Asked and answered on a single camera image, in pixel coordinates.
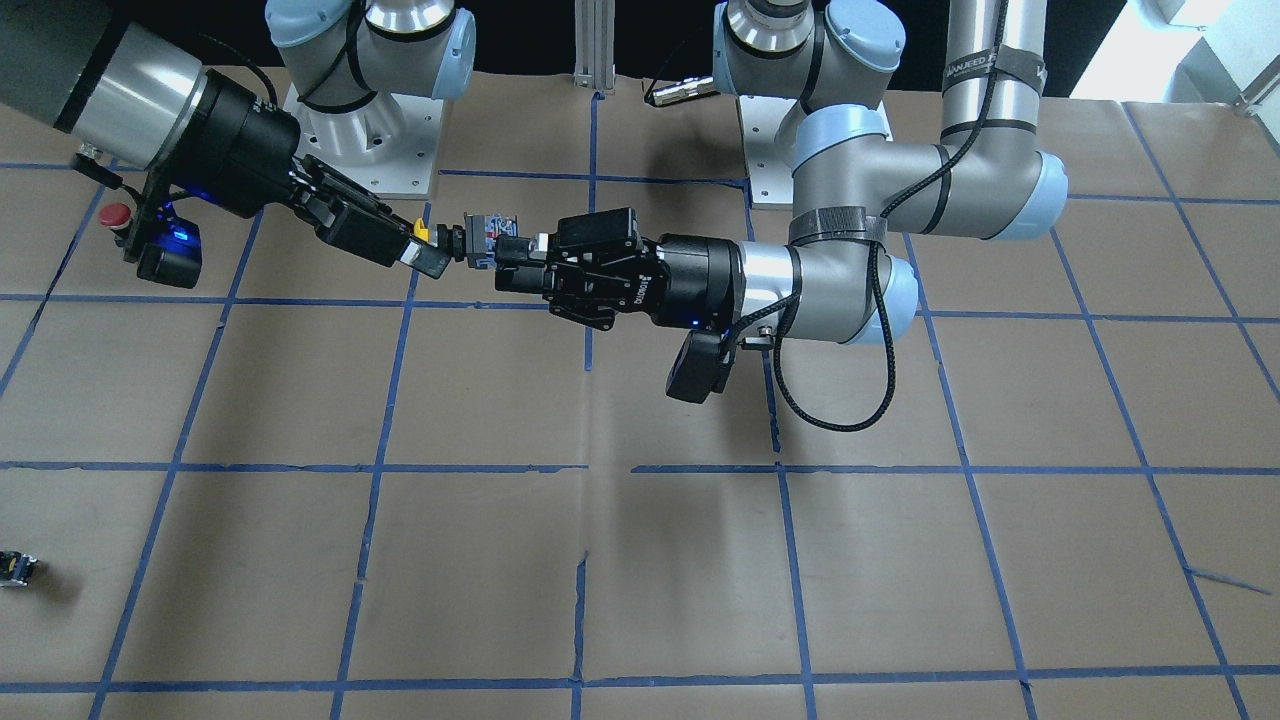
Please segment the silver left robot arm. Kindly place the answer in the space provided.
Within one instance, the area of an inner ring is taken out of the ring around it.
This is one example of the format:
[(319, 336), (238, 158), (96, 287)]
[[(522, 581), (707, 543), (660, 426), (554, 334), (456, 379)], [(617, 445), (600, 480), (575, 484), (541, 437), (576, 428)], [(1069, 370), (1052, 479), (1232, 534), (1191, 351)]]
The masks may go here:
[(911, 269), (879, 258), (881, 231), (1036, 240), (1068, 196), (1062, 161), (1042, 151), (1043, 1), (954, 1), (936, 143), (892, 140), (879, 106), (905, 46), (878, 1), (727, 1), (714, 9), (713, 81), (727, 95), (794, 102), (780, 136), (792, 220), (782, 243), (640, 236), (631, 209), (561, 220), (547, 240), (503, 237), (495, 287), (535, 293), (563, 319), (607, 331), (621, 313), (699, 340), (744, 324), (748, 342), (788, 336), (870, 342), (905, 331), (916, 306)]

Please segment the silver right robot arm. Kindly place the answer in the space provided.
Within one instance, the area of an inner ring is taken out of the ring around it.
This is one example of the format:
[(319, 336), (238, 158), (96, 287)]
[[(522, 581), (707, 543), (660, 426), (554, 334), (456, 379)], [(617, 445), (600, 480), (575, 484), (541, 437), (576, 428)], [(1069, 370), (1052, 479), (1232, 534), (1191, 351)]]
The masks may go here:
[(198, 228), (175, 202), (196, 197), (250, 218), (289, 208), (326, 245), (438, 278), (451, 263), (504, 274), (535, 292), (531, 251), (481, 219), (408, 222), (348, 169), (406, 145), (397, 96), (447, 100), (468, 87), (474, 15), (453, 1), (270, 1), (271, 41), (300, 110), (260, 97), (104, 1), (3, 4), (3, 104), (77, 137), (72, 165), (111, 190), (100, 151), (146, 170), (131, 206), (102, 223), (141, 279), (191, 288)]

